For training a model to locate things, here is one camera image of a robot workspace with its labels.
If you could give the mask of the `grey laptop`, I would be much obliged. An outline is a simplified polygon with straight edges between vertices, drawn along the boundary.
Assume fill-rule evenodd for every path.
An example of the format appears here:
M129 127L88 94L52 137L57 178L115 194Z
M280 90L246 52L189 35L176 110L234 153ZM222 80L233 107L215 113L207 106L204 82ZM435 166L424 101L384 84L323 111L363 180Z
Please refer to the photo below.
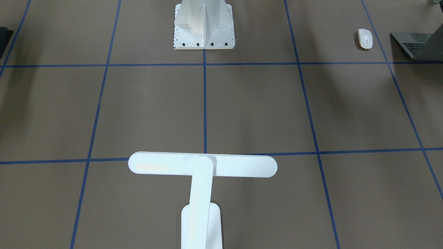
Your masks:
M443 25L433 33L391 33L399 47L416 61L443 61Z

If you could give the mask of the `white computer mouse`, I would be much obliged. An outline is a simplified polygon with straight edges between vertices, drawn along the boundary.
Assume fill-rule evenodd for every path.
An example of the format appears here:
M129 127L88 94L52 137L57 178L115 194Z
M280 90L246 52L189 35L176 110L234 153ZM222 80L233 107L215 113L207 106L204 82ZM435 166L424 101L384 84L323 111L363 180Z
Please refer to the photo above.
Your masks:
M362 49L371 49L373 46L373 37L370 30L367 29L359 29L358 30L358 36L359 36L359 46Z

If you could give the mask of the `black mouse pad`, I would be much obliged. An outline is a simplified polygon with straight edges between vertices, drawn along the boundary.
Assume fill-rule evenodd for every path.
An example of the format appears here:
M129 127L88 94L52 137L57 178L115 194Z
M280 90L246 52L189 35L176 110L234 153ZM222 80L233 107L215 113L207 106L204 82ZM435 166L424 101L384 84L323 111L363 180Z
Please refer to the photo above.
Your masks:
M0 57L2 58L14 31L7 27L0 27Z

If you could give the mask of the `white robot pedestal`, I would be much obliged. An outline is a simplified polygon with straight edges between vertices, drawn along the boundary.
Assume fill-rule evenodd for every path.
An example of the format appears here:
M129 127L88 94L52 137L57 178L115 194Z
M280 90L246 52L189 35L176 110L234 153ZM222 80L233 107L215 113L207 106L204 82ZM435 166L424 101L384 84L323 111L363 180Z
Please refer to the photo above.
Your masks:
M234 49L230 4L224 0L183 0L174 9L174 49Z

